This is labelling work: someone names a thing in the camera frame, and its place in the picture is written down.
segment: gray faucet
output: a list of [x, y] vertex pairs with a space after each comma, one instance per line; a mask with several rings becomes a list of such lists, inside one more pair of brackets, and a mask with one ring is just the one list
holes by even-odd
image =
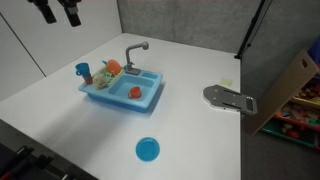
[[132, 67], [132, 65], [134, 65], [134, 63], [130, 61], [130, 56], [129, 56], [129, 51], [131, 49], [136, 49], [136, 48], [139, 48], [139, 47], [142, 47], [143, 50], [147, 50], [147, 49], [149, 49], [149, 43], [148, 42], [143, 42], [143, 43], [140, 43], [140, 44], [135, 44], [135, 45], [129, 46], [126, 49], [126, 56], [127, 56], [126, 73], [128, 73], [128, 74], [138, 75], [140, 73], [140, 69], [136, 69], [136, 68]]

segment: gray wall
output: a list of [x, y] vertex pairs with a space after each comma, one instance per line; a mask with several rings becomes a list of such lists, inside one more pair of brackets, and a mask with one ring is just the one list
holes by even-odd
[[[236, 53], [259, 0], [118, 0], [123, 32]], [[242, 92], [260, 99], [320, 35], [319, 0], [274, 0], [242, 63]]]

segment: red toy tomato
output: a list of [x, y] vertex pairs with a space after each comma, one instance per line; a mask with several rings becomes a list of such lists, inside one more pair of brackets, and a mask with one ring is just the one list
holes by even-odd
[[295, 139], [297, 139], [300, 136], [298, 131], [292, 129], [288, 129], [286, 135]]

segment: blue toy sink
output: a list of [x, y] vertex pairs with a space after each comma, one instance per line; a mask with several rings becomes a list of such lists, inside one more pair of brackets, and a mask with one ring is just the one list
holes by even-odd
[[[123, 72], [111, 85], [104, 89], [96, 90], [94, 85], [83, 83], [79, 90], [98, 101], [146, 112], [160, 86], [161, 80], [162, 75], [154, 72], [141, 70], [137, 76]], [[128, 93], [135, 86], [140, 87], [142, 96], [130, 99]]]

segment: blue plate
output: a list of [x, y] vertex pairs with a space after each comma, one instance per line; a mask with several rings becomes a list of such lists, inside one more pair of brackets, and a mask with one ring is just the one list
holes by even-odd
[[136, 154], [142, 161], [153, 161], [159, 153], [159, 143], [151, 137], [141, 139], [136, 146]]

